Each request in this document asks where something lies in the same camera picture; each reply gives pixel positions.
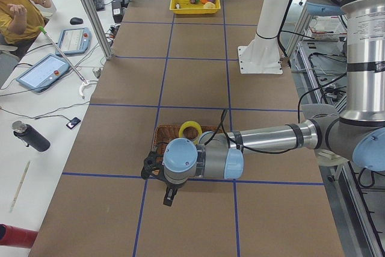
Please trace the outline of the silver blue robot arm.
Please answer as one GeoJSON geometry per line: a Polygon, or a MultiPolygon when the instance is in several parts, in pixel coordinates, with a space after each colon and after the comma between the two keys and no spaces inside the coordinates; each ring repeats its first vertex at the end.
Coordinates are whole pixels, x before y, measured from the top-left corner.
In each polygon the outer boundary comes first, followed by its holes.
{"type": "Polygon", "coordinates": [[[197,144],[176,138],[165,148],[158,178],[171,206],[188,178],[237,179],[249,152],[280,154],[324,149],[372,171],[384,170],[384,0],[308,0],[321,14],[347,17],[346,108],[296,124],[233,132],[205,132],[197,144]]]}

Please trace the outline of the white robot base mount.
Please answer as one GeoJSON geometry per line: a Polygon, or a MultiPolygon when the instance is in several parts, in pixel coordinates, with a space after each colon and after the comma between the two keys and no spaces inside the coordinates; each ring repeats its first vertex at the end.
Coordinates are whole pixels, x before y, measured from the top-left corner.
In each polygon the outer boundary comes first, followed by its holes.
{"type": "Polygon", "coordinates": [[[238,47],[240,72],[282,74],[278,37],[290,0],[263,0],[254,39],[238,47]]]}

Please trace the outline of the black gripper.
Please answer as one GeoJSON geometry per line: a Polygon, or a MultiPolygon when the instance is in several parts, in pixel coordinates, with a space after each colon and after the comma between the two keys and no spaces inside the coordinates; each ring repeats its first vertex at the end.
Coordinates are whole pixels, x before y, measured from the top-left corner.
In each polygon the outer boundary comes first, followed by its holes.
{"type": "Polygon", "coordinates": [[[186,174],[174,172],[168,174],[167,172],[164,172],[163,177],[165,178],[167,187],[169,187],[166,188],[163,204],[172,206],[174,197],[177,194],[177,189],[182,188],[186,183],[186,174]]]}

